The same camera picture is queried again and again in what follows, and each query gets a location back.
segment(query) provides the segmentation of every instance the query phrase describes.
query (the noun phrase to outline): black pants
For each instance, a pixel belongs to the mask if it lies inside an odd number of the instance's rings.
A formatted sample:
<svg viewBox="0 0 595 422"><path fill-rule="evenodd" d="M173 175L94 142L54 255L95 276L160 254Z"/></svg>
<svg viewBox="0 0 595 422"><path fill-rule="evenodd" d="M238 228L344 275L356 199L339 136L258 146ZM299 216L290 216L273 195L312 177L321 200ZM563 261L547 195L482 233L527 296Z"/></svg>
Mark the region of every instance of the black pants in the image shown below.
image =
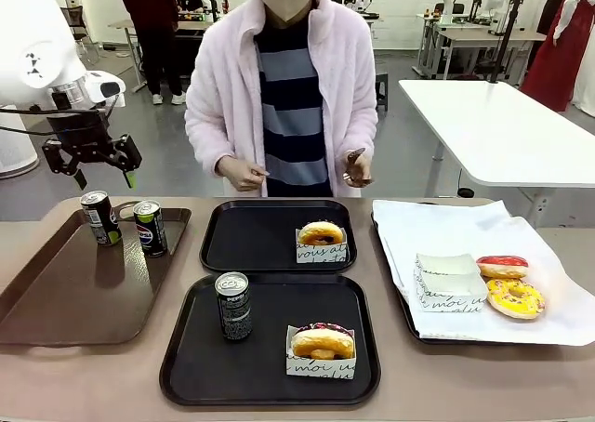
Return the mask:
<svg viewBox="0 0 595 422"><path fill-rule="evenodd" d="M174 95L182 94L176 63L176 34L173 29L137 30L140 48L142 48L142 65L147 78L147 85L152 94L159 94L161 87L161 70L165 72L169 90Z"/></svg>

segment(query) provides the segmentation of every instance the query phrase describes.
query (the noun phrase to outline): black can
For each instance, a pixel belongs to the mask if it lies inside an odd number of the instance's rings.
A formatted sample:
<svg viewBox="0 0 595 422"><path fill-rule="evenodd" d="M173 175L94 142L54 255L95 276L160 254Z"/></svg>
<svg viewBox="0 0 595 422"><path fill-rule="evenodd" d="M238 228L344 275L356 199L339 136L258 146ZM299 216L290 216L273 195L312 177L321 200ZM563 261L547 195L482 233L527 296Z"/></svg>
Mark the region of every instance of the black can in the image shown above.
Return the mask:
<svg viewBox="0 0 595 422"><path fill-rule="evenodd" d="M81 197L81 206L95 235L97 244L114 245L122 239L122 232L105 191L92 191Z"/></svg>
<svg viewBox="0 0 595 422"><path fill-rule="evenodd" d="M223 336L229 340L242 340L249 336L252 317L248 279L237 271L224 273L215 281L215 290Z"/></svg>
<svg viewBox="0 0 595 422"><path fill-rule="evenodd" d="M147 257L160 257L167 252L164 218L161 206L155 201L142 201L134 205L140 246Z"/></svg>

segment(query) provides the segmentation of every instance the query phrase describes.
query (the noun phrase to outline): glazed donut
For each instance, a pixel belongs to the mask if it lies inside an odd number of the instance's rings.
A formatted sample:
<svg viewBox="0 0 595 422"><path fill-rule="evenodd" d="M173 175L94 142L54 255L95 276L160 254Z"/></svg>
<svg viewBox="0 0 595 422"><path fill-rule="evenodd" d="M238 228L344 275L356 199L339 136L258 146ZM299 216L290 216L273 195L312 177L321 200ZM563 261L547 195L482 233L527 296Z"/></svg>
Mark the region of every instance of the glazed donut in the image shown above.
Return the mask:
<svg viewBox="0 0 595 422"><path fill-rule="evenodd" d="M512 318L533 320L546 308L539 291L521 280L490 280L487 290L492 307Z"/></svg>
<svg viewBox="0 0 595 422"><path fill-rule="evenodd" d="M480 257L477 265L486 278L519 279L527 276L529 263L522 257Z"/></svg>
<svg viewBox="0 0 595 422"><path fill-rule="evenodd" d="M314 360L351 359L355 344L347 329L331 323L313 323L297 330L291 338L291 350L298 357Z"/></svg>
<svg viewBox="0 0 595 422"><path fill-rule="evenodd" d="M332 222L312 222L299 231L297 242L305 245L341 244L343 231Z"/></svg>

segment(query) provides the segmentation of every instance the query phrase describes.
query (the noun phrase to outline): red garment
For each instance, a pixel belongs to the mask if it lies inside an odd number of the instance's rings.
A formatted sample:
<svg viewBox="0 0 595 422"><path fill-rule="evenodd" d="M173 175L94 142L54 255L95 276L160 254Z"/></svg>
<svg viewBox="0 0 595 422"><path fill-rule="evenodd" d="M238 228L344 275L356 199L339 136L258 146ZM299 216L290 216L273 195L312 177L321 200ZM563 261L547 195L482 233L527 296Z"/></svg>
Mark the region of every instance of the red garment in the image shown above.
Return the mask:
<svg viewBox="0 0 595 422"><path fill-rule="evenodd" d="M591 25L595 18L595 7L588 1L581 0L575 14L562 32L557 45L553 44L553 34L563 3L558 8L556 19L549 28L548 37L539 48L531 70L524 79L521 91L536 99L555 112L564 112L575 90L575 80L580 69Z"/></svg>
<svg viewBox="0 0 595 422"><path fill-rule="evenodd" d="M137 30L173 28L178 23L176 0L123 0Z"/></svg>

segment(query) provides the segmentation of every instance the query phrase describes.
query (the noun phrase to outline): black tray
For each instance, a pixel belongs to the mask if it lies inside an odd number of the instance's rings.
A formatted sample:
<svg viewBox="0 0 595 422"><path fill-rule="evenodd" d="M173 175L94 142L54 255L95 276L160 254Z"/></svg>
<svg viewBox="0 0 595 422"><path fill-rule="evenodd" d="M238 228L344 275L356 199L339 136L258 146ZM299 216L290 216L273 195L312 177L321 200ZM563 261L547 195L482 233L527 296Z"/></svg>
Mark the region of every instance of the black tray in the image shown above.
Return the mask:
<svg viewBox="0 0 595 422"><path fill-rule="evenodd" d="M432 202L421 202L421 204L428 204L428 205L436 205ZM382 244L380 241L380 235L378 234L378 224L374 220L374 213L372 214L372 222L374 222L374 228L376 229L376 236L378 238L378 243ZM389 261L386 259L386 253L384 253L384 249L382 245L380 246L380 251L384 255L384 259L386 261L386 268L390 271ZM411 310L409 309L409 305L407 301L401 295L401 291L396 285L394 286L394 292L399 299L399 303L401 303L401 308L403 309L403 314L405 317L405 321L407 323L407 328L412 336L414 336L417 340L425 343L426 345L481 345L481 346L502 346L502 345L510 345L511 343L498 343L496 341L481 341L481 340L454 340L454 339L444 339L444 338L422 338L419 336L419 331L416 329L416 324L413 321L413 316L411 315Z"/></svg>
<svg viewBox="0 0 595 422"><path fill-rule="evenodd" d="M169 342L159 380L180 405L353 405L380 380L376 342L362 288L336 275L251 275L253 330L227 341L219 325L214 277L192 286ZM352 380L285 374L287 326L337 323L355 331Z"/></svg>
<svg viewBox="0 0 595 422"><path fill-rule="evenodd" d="M333 263L298 264L296 229L317 220L334 222L345 230L347 260ZM211 215L201 248L201 262L223 273L337 273L357 257L350 214L334 201L231 201Z"/></svg>

